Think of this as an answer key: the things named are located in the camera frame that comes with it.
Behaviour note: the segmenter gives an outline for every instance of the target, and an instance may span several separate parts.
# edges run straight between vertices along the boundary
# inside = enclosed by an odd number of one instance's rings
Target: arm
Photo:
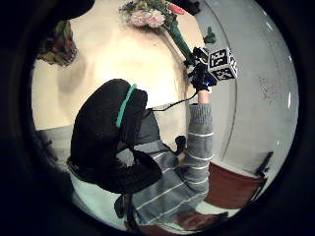
[[[186,184],[198,192],[205,192],[209,188],[208,169],[213,155],[213,124],[209,96],[206,90],[200,90],[198,104],[190,105],[187,150],[179,170]]]
[[[159,129],[158,122],[154,112],[151,109],[146,109],[143,115],[141,128],[138,135],[138,143],[135,145],[135,149],[142,150],[148,154],[164,151],[157,147],[157,145],[150,145],[151,142],[159,141]],[[134,157],[130,150],[126,149],[126,144],[119,142],[117,146],[117,157],[122,163],[127,166],[131,166],[134,163]]]

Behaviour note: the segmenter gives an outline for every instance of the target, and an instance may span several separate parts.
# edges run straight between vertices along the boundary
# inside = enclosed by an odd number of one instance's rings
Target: hand
[[[216,86],[217,80],[208,72],[207,64],[198,63],[192,73],[188,75],[192,78],[191,84],[196,90],[208,90],[208,87]]]
[[[206,90],[198,91],[198,103],[199,104],[207,104],[209,103],[209,92]]]

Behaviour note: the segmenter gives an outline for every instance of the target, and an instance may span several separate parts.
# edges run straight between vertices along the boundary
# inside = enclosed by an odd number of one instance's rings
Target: fiducial marker cube
[[[236,61],[229,48],[210,53],[208,71],[218,81],[237,78]]]

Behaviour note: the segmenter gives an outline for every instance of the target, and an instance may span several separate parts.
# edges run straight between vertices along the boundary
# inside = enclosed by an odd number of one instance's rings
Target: flower bouquet
[[[37,57],[50,65],[69,66],[77,55],[70,21],[61,21],[40,44]]]
[[[119,8],[123,19],[138,28],[165,29],[186,58],[186,66],[195,66],[193,53],[185,42],[176,20],[177,14],[186,13],[182,8],[165,0],[133,0]]]

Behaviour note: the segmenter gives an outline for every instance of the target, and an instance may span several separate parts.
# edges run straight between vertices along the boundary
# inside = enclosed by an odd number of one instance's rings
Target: black glove
[[[191,84],[196,90],[208,90],[208,87],[217,85],[217,80],[208,72],[207,64],[198,63],[188,75],[191,76],[193,77]]]

